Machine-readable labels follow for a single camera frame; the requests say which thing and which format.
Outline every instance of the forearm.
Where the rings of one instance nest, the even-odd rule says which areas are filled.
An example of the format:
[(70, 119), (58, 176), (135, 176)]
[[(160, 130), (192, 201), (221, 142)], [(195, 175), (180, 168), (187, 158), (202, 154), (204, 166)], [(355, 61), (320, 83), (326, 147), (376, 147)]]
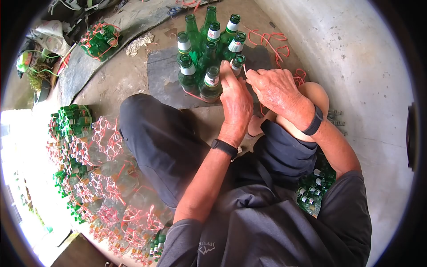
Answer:
[(211, 149), (192, 182), (178, 203), (174, 223), (183, 219), (204, 222), (218, 197), (231, 156), (219, 149)]
[[(301, 98), (298, 102), (298, 112), (291, 115), (291, 121), (299, 130), (304, 131), (311, 124), (314, 117), (314, 105), (307, 98)], [(361, 171), (359, 160), (350, 144), (342, 133), (326, 119), (320, 124), (317, 132), (311, 138), (320, 146), (331, 167), (339, 178), (351, 170)]]

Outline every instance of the foot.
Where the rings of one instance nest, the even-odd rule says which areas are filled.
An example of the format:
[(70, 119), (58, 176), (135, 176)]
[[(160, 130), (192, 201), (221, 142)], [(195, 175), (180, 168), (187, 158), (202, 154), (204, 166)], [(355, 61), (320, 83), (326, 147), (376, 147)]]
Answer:
[(264, 122), (264, 118), (259, 118), (256, 115), (252, 115), (252, 118), (249, 121), (249, 125), (248, 125), (248, 134), (253, 137), (259, 134), (262, 134), (263, 131), (261, 130), (261, 124), (263, 122)]

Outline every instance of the printed logo on shirt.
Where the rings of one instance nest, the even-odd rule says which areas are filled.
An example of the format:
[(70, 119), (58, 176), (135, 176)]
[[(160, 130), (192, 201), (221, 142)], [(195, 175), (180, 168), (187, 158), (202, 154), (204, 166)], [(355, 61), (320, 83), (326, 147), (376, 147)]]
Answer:
[(199, 242), (199, 252), (203, 255), (216, 249), (215, 242)]

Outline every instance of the gray t-shirt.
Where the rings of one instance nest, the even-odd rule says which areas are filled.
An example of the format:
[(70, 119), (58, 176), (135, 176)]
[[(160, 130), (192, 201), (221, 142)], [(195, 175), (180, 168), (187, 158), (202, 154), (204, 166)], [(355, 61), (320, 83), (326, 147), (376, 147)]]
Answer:
[(247, 185), (221, 195), (204, 224), (185, 219), (167, 233), (159, 266), (365, 266), (371, 218), (360, 172), (344, 174), (316, 218), (295, 193)]

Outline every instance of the black watch strap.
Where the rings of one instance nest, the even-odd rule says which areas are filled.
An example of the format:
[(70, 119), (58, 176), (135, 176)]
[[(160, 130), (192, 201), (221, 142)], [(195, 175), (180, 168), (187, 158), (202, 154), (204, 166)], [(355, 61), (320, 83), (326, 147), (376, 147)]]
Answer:
[(314, 112), (314, 118), (311, 121), (310, 126), (308, 126), (307, 130), (302, 131), (302, 133), (305, 135), (314, 135), (317, 132), (317, 130), (319, 129), (320, 124), (323, 121), (322, 110), (316, 105), (314, 105), (314, 108), (316, 109), (316, 111)]
[(232, 145), (230, 145), (230, 144), (228, 144), (222, 140), (214, 139), (212, 141), (211, 147), (214, 149), (217, 148), (217, 149), (224, 151), (225, 153), (229, 154), (231, 156), (231, 160), (235, 159), (237, 156), (237, 148), (235, 148), (234, 146), (232, 146)]

